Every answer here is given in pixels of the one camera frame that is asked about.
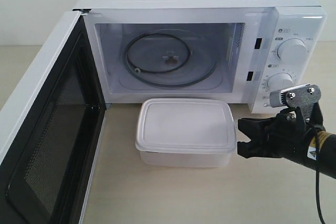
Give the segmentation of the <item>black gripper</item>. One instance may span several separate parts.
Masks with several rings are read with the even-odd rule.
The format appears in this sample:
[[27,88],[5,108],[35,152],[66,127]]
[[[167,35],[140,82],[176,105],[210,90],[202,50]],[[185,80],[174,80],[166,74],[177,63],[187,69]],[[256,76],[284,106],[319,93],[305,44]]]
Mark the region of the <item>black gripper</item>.
[[318,103],[309,108],[283,109],[274,118],[238,120],[238,129],[251,141],[238,142],[237,154],[244,158],[273,158],[271,151],[258,144],[266,137],[273,154],[293,162],[326,161],[326,129]]

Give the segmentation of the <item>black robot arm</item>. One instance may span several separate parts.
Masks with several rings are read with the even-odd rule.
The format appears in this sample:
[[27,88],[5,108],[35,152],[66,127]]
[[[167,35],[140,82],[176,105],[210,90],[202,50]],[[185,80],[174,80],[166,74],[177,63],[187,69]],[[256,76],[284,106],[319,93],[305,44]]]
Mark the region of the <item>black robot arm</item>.
[[304,117],[300,107],[264,119],[242,118],[238,129],[250,140],[238,142],[244,158],[285,158],[335,178],[335,134],[326,131],[318,103]]

